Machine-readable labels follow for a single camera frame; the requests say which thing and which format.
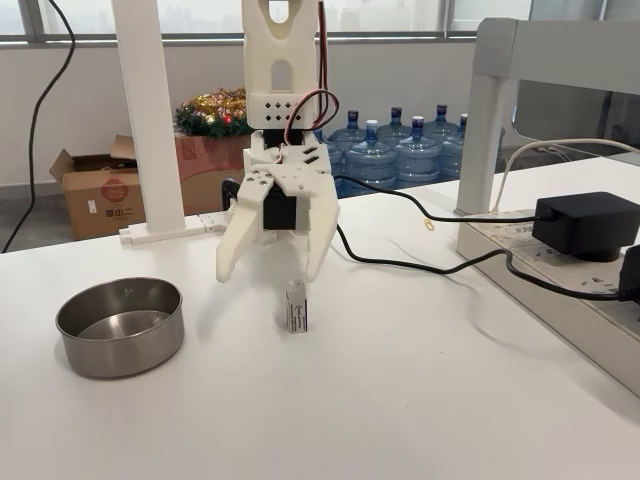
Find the white power strip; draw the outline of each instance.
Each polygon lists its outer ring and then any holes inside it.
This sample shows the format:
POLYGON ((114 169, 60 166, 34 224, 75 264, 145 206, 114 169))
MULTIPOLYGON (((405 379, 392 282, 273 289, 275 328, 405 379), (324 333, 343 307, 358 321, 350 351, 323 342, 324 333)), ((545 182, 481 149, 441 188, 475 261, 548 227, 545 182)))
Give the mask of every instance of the white power strip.
MULTIPOLYGON (((500 218, 532 216, 532 211, 500 213, 500 218)), ((495 217, 486 214, 481 217, 495 217)), ((461 224, 458 252, 479 257, 497 248, 514 253, 519 270, 571 290, 615 293, 623 258, 592 263, 562 255, 531 236, 533 223, 461 224)), ((507 271, 505 257, 478 269, 529 310, 640 396, 640 305, 634 302, 587 302, 543 290, 507 271)))

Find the white wall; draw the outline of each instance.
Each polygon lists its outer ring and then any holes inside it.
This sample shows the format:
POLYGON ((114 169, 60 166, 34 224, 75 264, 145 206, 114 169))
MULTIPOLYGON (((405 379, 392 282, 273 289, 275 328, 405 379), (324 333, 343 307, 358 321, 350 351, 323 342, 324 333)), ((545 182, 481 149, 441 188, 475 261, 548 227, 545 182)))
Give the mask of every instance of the white wall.
MULTIPOLYGON (((329 84, 342 112, 328 130, 345 123, 348 109, 362 121, 386 121, 392 106, 434 116, 449 104, 457 122, 469 101, 475 45, 331 45, 329 84)), ((28 181, 27 143, 33 106, 62 64, 64 49, 0 50, 0 186, 28 181)), ((217 89, 243 84, 242 47, 165 48, 172 106, 217 89)), ((117 133, 130 134, 118 52, 79 48, 40 111, 35 141, 37 182, 62 148, 72 155, 107 153, 117 133)), ((506 144, 517 143, 509 135, 506 144)))

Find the table surface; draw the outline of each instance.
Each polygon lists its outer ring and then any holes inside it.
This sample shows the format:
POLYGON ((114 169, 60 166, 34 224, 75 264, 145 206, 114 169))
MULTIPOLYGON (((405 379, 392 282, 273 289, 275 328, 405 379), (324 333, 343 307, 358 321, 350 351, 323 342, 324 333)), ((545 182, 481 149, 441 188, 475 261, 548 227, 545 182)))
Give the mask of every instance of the table surface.
MULTIPOLYGON (((504 210, 607 190, 605 159, 512 173, 504 210)), ((434 214, 457 183, 413 189, 434 214)), ((403 199, 341 202, 363 255, 461 261, 403 199)), ((125 248, 117 237, 0 256, 0 476, 7 479, 637 479, 640 399, 469 269, 359 265, 336 236, 309 288, 310 332, 283 327, 296 242, 256 247, 215 280, 218 237, 125 248), (146 374, 74 374, 54 321, 72 295, 153 276, 184 295, 186 338, 146 374)))

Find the red label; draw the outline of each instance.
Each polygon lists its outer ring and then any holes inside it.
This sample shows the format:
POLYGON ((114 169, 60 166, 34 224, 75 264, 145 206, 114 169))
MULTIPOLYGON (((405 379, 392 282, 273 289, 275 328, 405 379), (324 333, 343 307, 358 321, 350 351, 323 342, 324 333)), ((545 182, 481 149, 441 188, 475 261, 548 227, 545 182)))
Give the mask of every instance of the red label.
POLYGON ((129 187, 117 178, 112 178, 100 188, 100 193, 110 202, 120 203, 129 195, 129 187))

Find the metal bowl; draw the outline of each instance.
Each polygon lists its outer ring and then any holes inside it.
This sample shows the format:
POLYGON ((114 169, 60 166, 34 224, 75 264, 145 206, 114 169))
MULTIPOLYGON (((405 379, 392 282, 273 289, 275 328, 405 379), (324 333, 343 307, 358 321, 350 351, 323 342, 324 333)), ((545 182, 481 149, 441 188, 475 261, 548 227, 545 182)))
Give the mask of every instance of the metal bowl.
POLYGON ((154 278, 125 278, 79 293, 58 312, 73 369, 87 377, 122 377, 153 368, 184 339, 182 295, 154 278))

